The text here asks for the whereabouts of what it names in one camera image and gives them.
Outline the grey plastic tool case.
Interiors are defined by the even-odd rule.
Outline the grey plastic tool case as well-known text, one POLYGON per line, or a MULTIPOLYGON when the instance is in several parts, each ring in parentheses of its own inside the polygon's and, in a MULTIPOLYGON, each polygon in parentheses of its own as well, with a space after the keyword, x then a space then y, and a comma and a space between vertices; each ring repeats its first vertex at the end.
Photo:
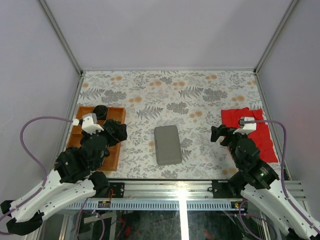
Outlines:
POLYGON ((154 128, 155 156, 159 166, 182 163, 182 150, 176 125, 154 128))

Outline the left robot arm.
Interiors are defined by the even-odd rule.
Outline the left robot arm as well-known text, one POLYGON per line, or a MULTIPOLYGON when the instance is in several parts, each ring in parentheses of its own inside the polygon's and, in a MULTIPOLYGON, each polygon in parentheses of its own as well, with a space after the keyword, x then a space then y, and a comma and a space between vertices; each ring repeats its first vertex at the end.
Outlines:
POLYGON ((1 235, 28 235, 70 204, 83 198, 102 198, 109 193, 109 180, 98 169, 110 155, 109 148, 127 139, 126 124, 107 119, 99 125, 92 113, 69 123, 81 126, 80 147, 68 147, 61 152, 54 168, 44 171, 43 181, 24 196, 0 204, 1 219, 10 217, 7 232, 1 235))

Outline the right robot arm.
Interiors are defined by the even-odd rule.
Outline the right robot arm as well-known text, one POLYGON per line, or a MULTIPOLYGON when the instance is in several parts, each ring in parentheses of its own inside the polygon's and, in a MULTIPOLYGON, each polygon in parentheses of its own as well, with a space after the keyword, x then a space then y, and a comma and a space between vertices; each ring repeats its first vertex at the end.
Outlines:
POLYGON ((260 149, 241 128, 211 127, 211 142, 223 137, 238 171, 217 188, 219 194, 242 197, 277 224, 288 240, 318 240, 320 223, 287 191, 274 169, 260 158, 260 149))

